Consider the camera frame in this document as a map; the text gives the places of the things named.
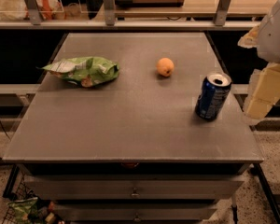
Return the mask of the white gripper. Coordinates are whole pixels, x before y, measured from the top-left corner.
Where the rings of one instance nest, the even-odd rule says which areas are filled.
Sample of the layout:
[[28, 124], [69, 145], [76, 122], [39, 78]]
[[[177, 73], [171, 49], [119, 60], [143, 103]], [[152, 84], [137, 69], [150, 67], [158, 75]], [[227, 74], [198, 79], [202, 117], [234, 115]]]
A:
[[245, 116], [262, 120], [280, 100], [280, 0], [262, 19], [260, 26], [242, 36], [237, 45], [246, 49], [257, 47], [258, 56], [269, 62], [264, 69], [253, 71], [244, 102]]

